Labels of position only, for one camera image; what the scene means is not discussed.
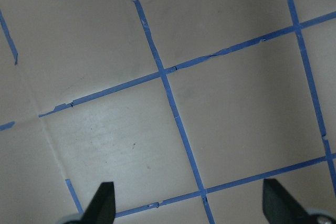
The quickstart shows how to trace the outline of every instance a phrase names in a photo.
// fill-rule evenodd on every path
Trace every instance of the floor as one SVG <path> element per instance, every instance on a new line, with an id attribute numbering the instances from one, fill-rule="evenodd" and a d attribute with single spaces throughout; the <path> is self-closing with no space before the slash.
<path id="1" fill-rule="evenodd" d="M 336 215 L 336 0 L 0 0 L 0 222 Z"/>

